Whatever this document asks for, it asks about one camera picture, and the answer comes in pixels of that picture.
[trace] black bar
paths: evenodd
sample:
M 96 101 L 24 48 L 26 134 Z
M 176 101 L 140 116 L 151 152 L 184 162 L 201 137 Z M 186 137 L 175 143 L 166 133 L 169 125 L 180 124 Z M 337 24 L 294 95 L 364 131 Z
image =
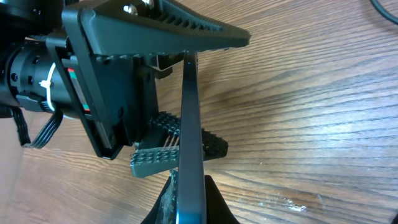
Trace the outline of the black bar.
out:
M 177 224 L 206 223 L 197 71 L 197 53 L 186 53 L 182 81 Z

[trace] wooden surface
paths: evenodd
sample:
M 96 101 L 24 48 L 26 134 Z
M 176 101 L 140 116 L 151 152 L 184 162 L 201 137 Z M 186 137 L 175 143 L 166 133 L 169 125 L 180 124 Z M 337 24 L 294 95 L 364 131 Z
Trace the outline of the wooden surface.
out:
M 182 2 L 252 34 L 243 49 L 199 54 L 202 125 L 230 145 L 205 172 L 236 218 L 391 222 L 398 212 L 398 27 L 368 0 Z M 398 14 L 398 3 L 383 3 Z M 176 66 L 158 84 L 160 108 L 174 114 L 181 71 Z M 48 116 L 29 116 L 34 135 Z M 114 161 L 97 158 L 79 121 L 64 121 L 47 148 L 25 150 L 22 159 L 7 142 L 16 140 L 12 122 L 0 124 L 4 223 L 140 223 L 167 179 L 167 172 L 133 178 L 133 148 Z

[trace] wood grain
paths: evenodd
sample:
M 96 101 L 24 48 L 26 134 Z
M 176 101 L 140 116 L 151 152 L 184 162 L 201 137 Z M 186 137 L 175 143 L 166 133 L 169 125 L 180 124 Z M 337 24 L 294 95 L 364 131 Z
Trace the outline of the wood grain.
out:
M 236 218 L 390 223 L 398 212 L 398 27 L 368 0 L 181 2 L 252 34 L 243 49 L 199 54 L 202 125 L 230 145 L 205 172 Z M 398 3 L 382 3 L 398 14 Z M 161 110 L 180 113 L 181 73 L 178 65 L 158 81 Z M 32 116 L 32 134 L 46 116 Z M 47 148 L 24 151 L 7 223 L 140 223 L 168 174 L 133 178 L 133 151 L 99 159 L 80 122 L 64 121 Z

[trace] wooden table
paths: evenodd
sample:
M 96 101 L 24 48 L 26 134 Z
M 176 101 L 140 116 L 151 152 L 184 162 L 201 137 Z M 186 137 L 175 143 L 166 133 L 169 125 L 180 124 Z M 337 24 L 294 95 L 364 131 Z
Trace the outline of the wooden table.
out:
M 252 34 L 199 54 L 205 163 L 241 223 L 389 223 L 398 212 L 398 27 L 368 0 L 184 0 Z M 383 1 L 398 13 L 398 3 Z M 182 66 L 158 82 L 180 112 Z M 48 115 L 26 113 L 32 135 Z M 133 148 L 97 158 L 79 121 L 22 150 L 1 120 L 2 223 L 140 223 L 168 173 L 135 179 Z

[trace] black object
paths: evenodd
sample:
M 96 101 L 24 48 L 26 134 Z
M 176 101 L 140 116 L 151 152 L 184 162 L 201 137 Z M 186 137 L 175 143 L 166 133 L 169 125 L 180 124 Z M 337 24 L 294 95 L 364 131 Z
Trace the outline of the black object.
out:
M 372 5 L 374 8 L 387 20 L 395 23 L 398 25 L 398 17 L 392 15 L 389 11 L 387 11 L 379 2 L 379 0 L 371 0 Z
M 178 166 L 144 223 L 212 220 L 203 160 L 224 157 L 228 143 L 201 128 L 196 52 L 243 47 L 247 31 L 173 0 L 5 0 L 0 18 L 0 118 L 14 118 L 21 146 L 44 147 L 63 118 L 80 119 L 99 157 L 135 143 L 138 177 Z M 182 60 L 179 120 L 159 112 L 155 79 Z M 19 107 L 53 114 L 32 142 Z

